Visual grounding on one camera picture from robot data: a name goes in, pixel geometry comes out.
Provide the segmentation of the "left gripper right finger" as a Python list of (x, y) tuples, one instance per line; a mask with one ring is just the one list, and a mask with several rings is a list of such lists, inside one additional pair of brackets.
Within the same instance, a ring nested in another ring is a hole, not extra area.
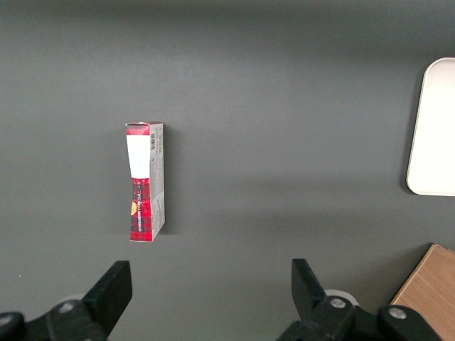
[(368, 313), (340, 295), (328, 295), (305, 259), (291, 263), (291, 294), (299, 320), (279, 340), (440, 340), (415, 310), (386, 305)]

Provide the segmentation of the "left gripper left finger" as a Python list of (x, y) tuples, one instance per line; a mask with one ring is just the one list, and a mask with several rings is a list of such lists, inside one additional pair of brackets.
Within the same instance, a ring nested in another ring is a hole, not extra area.
[(1, 313), (2, 340), (107, 340), (132, 299), (128, 261), (116, 261), (80, 299), (67, 299), (25, 321), (17, 311)]

